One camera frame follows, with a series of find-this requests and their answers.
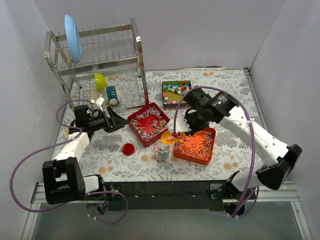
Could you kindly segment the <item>orange tray clear lollipops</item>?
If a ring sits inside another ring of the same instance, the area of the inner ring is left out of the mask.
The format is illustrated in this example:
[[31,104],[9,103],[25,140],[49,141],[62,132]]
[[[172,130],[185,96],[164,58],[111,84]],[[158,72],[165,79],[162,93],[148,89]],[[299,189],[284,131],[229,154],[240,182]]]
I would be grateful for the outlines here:
[[175,158],[207,166],[213,155],[216,130],[208,127],[192,136],[185,136],[174,144]]

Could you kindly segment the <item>yellow plastic scoop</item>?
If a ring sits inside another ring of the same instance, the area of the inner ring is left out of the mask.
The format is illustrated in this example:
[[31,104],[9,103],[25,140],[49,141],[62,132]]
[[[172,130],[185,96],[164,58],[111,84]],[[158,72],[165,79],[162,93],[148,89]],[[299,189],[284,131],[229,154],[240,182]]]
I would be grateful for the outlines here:
[[182,140],[185,136],[186,136],[185,133],[179,132],[177,137],[174,137],[169,131],[166,131],[161,135],[160,140],[163,144],[170,145],[177,141]]

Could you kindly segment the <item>red tray swirl lollipops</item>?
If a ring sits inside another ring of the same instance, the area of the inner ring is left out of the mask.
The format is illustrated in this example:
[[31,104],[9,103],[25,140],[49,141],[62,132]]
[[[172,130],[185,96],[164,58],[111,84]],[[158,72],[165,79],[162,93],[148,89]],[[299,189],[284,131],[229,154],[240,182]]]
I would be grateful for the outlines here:
[[127,117],[129,127],[138,137],[144,147],[149,147],[158,141],[166,132],[169,117],[154,102]]

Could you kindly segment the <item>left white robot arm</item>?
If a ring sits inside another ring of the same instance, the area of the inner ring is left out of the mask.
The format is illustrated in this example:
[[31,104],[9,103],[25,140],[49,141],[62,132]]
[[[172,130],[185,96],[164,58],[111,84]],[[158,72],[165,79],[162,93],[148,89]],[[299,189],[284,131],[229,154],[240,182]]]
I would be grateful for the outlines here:
[[122,129],[129,121],[119,116],[111,107],[90,110],[88,105],[74,108],[75,120],[69,128],[68,142],[61,152],[42,165],[45,198],[48,204],[80,201],[90,194],[95,200],[106,196],[104,180],[99,174],[83,176],[79,161],[94,133],[104,130],[112,133]]

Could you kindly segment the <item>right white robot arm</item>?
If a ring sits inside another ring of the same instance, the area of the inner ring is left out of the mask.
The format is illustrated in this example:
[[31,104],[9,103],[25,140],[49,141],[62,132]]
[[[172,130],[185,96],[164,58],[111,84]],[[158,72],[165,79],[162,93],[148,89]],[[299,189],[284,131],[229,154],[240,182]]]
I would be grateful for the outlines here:
[[265,186],[278,190],[295,168],[303,150],[297,145],[288,145],[263,129],[249,117],[235,97],[219,92],[214,97],[202,88],[194,87],[184,94],[184,100],[193,112],[186,111],[181,120],[183,130],[192,135],[209,126],[219,124],[240,138],[262,160],[262,166],[248,171],[234,173],[221,186],[220,193],[237,199],[247,189]]

